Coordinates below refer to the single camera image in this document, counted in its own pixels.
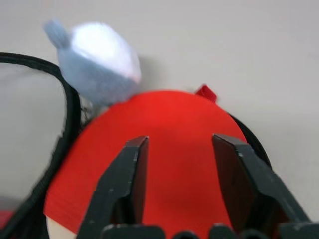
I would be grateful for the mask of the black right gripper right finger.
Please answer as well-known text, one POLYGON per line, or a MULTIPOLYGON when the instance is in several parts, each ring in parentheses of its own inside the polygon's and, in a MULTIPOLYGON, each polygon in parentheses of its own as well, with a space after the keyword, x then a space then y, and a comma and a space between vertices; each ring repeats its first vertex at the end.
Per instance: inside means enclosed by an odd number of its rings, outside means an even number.
POLYGON ((243 141, 212 137, 225 207, 238 239, 317 239, 312 222, 282 179, 243 141))

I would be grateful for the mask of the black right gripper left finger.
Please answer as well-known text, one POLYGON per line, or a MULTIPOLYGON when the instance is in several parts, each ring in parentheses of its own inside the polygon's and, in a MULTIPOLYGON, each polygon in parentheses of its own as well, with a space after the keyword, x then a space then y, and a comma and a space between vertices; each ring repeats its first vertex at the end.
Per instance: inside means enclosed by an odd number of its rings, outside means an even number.
POLYGON ((134 225, 142 222, 148 148, 147 136, 126 142, 100 177, 77 238, 99 239, 108 225, 134 225))

